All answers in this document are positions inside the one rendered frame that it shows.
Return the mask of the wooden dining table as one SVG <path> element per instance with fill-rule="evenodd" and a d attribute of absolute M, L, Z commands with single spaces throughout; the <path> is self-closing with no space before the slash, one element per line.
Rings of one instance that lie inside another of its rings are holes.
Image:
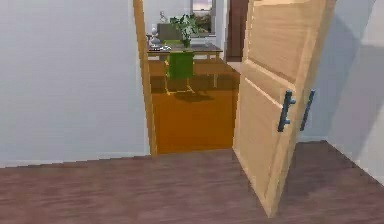
<path fill-rule="evenodd" d="M 218 75 L 224 72 L 224 61 L 220 57 L 222 49 L 208 42 L 206 44 L 191 44 L 189 48 L 185 48 L 183 44 L 170 42 L 162 44 L 159 48 L 150 47 L 148 50 L 149 71 L 150 74 L 164 75 L 165 60 L 170 52 L 176 51 L 192 51 L 195 56 L 197 67 L 195 72 L 199 75 L 212 75 L 213 86 L 218 87 Z"/>

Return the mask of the dark brown room door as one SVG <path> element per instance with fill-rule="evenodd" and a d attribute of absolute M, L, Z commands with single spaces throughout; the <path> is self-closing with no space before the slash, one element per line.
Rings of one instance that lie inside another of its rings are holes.
<path fill-rule="evenodd" d="M 243 56 L 244 35 L 249 0 L 230 0 L 226 58 L 240 62 Z"/>

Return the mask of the green house plant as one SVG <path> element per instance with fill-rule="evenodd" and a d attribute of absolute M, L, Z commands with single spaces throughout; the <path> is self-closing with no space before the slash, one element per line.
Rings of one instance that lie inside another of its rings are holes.
<path fill-rule="evenodd" d="M 195 15 L 183 14 L 179 17 L 172 17 L 170 23 L 181 33 L 181 41 L 184 47 L 189 48 L 191 45 L 191 36 L 199 34 Z"/>

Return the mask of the green chair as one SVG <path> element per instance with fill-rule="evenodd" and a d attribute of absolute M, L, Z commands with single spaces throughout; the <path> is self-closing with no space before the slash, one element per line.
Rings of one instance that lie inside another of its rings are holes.
<path fill-rule="evenodd" d="M 186 47 L 181 40 L 165 40 L 164 46 L 168 47 L 170 52 L 167 59 L 164 61 L 165 70 L 165 91 L 168 95 L 180 93 L 182 91 L 170 91 L 168 88 L 169 80 L 185 79 L 186 89 L 185 92 L 192 92 L 194 90 L 190 86 L 190 79 L 194 75 L 194 52 L 190 47 Z"/>

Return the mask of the light wooden room door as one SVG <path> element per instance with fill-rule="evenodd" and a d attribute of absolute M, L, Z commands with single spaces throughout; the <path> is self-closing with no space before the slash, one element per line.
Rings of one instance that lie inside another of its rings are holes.
<path fill-rule="evenodd" d="M 249 0 L 233 151 L 267 217 L 278 210 L 337 0 Z M 277 127 L 287 90 L 290 124 Z"/>

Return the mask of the window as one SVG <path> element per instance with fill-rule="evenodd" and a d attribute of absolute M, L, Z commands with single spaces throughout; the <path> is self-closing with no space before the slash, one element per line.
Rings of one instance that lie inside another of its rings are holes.
<path fill-rule="evenodd" d="M 215 34 L 216 0 L 191 0 L 191 13 L 201 35 Z"/>

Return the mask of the white statuette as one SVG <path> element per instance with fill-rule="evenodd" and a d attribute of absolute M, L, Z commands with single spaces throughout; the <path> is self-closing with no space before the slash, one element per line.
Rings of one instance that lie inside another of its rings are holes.
<path fill-rule="evenodd" d="M 156 28 L 153 28 L 151 31 L 151 37 L 149 40 L 149 44 L 151 48 L 157 48 L 161 44 L 161 40 L 158 38 L 158 31 Z"/>

